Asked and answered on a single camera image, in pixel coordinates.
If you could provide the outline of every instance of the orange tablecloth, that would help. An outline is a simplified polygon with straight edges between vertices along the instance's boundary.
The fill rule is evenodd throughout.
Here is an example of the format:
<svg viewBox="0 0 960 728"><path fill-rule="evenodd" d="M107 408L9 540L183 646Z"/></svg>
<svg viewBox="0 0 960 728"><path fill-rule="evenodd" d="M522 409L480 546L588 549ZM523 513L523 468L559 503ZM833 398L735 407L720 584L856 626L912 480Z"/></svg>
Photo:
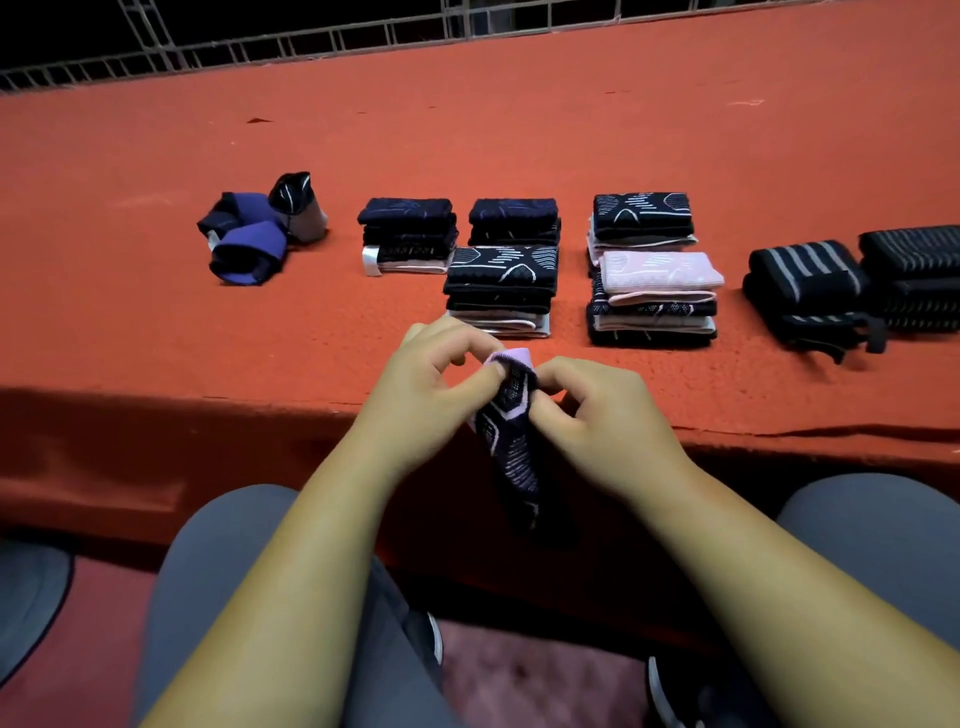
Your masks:
<svg viewBox="0 0 960 728"><path fill-rule="evenodd" d="M236 463L258 478L228 442L221 470L175 465L209 448L164 457L189 449L208 405L335 436L403 331L444 312L441 277L363 276L355 217L381 195L449 197L463 233L477 197L555 197L560 288L535 360L641 372L690 445L927 465L946 482L960 465L957 337L837 367L782 349L739 288L755 248L958 221L959 36L949 0L851 0L0 98L0 510L164 540L240 484ZM299 169L328 238L261 288L221 285L195 221L222 190ZM673 189L727 278L719 338L591 347L592 196ZM140 445L120 447L130 432ZM300 454L263 474L301 477L313 460Z"/></svg>

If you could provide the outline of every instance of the rolled sock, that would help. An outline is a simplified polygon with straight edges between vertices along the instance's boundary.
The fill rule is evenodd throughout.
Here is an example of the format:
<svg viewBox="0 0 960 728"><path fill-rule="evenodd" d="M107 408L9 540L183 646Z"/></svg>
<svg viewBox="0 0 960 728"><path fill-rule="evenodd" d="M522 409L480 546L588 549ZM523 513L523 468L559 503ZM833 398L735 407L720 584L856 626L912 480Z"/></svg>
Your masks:
<svg viewBox="0 0 960 728"><path fill-rule="evenodd" d="M558 214L553 198L481 198L473 203L468 219L471 225L525 223L548 227Z"/></svg>
<svg viewBox="0 0 960 728"><path fill-rule="evenodd" d="M457 216L446 198L373 197L357 216L357 222L397 232L435 232L449 229L457 222Z"/></svg>
<svg viewBox="0 0 960 728"><path fill-rule="evenodd" d="M724 283L705 253L610 251L600 259L600 274L614 306L712 301Z"/></svg>
<svg viewBox="0 0 960 728"><path fill-rule="evenodd" d="M617 237L623 230L692 234L690 201L684 192L628 192L593 198L597 238Z"/></svg>
<svg viewBox="0 0 960 728"><path fill-rule="evenodd" d="M590 311L594 316L716 316L716 297L708 301L686 303L682 301L660 301L635 303L633 305L611 306L607 292L603 289L603 277L597 271L593 277L593 296L590 299Z"/></svg>
<svg viewBox="0 0 960 728"><path fill-rule="evenodd" d="M457 248L444 293L552 297L557 292L558 250L547 245Z"/></svg>
<svg viewBox="0 0 960 728"><path fill-rule="evenodd" d="M874 280L960 276L960 226L864 232L860 251Z"/></svg>
<svg viewBox="0 0 960 728"><path fill-rule="evenodd" d="M378 262L380 249L375 245L364 246L363 266L368 276L380 276L383 273L433 273L444 274L453 259L453 252L444 259L396 260Z"/></svg>
<svg viewBox="0 0 960 728"><path fill-rule="evenodd" d="M209 238L209 233L214 231L222 240L235 228L264 222L278 222L266 195L261 192L223 192L197 227L204 237Z"/></svg>
<svg viewBox="0 0 960 728"><path fill-rule="evenodd" d="M276 223L235 228L213 248L210 271L236 285L260 285L283 267L287 237Z"/></svg>
<svg viewBox="0 0 960 728"><path fill-rule="evenodd" d="M310 243L326 235L326 213L317 203L309 172L280 175L268 200L279 215L280 224L295 240Z"/></svg>
<svg viewBox="0 0 960 728"><path fill-rule="evenodd" d="M620 347L624 349L697 349L709 346L716 338L716 327L710 331L692 332L686 330L658 328L618 328L599 330L597 317L587 306L587 333L590 343L598 347Z"/></svg>
<svg viewBox="0 0 960 728"><path fill-rule="evenodd" d="M558 217L546 228L518 224L474 225L468 245L560 245L562 223Z"/></svg>

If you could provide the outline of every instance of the right hand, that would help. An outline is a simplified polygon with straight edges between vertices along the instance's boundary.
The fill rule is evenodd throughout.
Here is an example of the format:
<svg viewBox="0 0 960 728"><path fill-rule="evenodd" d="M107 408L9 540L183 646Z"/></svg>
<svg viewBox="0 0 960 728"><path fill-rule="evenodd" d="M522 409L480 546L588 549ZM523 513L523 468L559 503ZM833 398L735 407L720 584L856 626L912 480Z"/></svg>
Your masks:
<svg viewBox="0 0 960 728"><path fill-rule="evenodd" d="M537 379L530 420L580 474L615 496L640 505L650 489L696 469L635 372L558 356L537 368ZM561 407L547 395L563 390Z"/></svg>

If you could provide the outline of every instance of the red carpet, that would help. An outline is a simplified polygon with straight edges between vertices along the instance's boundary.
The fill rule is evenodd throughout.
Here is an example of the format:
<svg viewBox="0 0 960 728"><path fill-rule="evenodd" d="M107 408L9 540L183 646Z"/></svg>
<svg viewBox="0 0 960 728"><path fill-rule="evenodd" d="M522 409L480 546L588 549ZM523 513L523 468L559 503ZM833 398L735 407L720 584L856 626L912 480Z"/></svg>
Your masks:
<svg viewBox="0 0 960 728"><path fill-rule="evenodd" d="M162 543L225 490L302 483L403 331L444 311L439 277L363 277L373 195L448 196L462 217L478 196L556 197L537 361L641 372L702 452L914 473L956 496L957 337L835 367L781 349L738 289L754 248L957 222L958 35L948 0L851 0L2 98L0 509ZM194 222L222 190L296 169L331 235L262 288L220 285ZM728 281L708 351L588 345L590 201L634 189L690 194ZM683 610L593 590L621 563L649 569L650 594L682 584L612 506L578 512L572 563L527 554L492 525L483 453L462 438L443 462L388 514L389 562L607 622Z"/></svg>

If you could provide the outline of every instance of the gray pants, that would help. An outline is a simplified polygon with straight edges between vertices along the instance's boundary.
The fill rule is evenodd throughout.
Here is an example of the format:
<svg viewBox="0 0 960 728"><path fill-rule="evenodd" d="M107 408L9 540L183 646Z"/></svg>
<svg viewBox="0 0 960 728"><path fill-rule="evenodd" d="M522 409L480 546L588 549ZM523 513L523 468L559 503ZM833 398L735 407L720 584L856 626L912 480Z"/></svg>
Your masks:
<svg viewBox="0 0 960 728"><path fill-rule="evenodd" d="M156 580L134 724L147 714L239 586L296 492L256 485L211 501L183 527ZM778 523L941 639L960 648L960 505L907 478L839 475L801 489ZM403 632L409 607L375 561L344 725L461 726L436 665ZM776 725L742 675L712 726Z"/></svg>
<svg viewBox="0 0 960 728"><path fill-rule="evenodd" d="M278 485L241 488L210 501L177 534L150 602L133 725L200 643L296 497ZM403 630L409 610L373 559L344 705L348 728L462 728L438 687L440 666Z"/></svg>
<svg viewBox="0 0 960 728"><path fill-rule="evenodd" d="M960 504L898 475L837 475L797 491L777 523L960 649ZM709 728L780 725L742 667L714 714Z"/></svg>

